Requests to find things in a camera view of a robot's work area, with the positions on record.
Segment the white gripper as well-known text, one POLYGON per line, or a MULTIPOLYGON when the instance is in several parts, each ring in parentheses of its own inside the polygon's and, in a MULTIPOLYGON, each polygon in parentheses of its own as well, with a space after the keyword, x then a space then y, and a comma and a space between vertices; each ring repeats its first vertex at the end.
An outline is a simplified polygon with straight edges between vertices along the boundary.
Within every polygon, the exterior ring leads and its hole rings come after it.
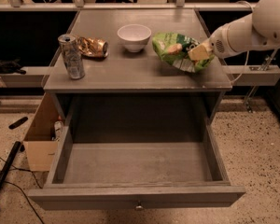
POLYGON ((218 58, 228 58, 251 50, 279 47, 280 43, 273 37, 273 27, 249 14, 217 28, 202 44, 189 51, 189 57, 193 61, 206 60, 211 49, 218 58))

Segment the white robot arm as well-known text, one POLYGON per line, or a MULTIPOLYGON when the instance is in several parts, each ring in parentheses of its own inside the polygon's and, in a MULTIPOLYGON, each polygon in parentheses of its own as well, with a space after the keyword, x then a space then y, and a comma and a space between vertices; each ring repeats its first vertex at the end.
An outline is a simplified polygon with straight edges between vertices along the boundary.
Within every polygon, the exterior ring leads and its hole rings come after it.
POLYGON ((217 28, 189 57, 199 61, 270 49, 280 49, 280 0, 259 0, 249 15, 217 28))

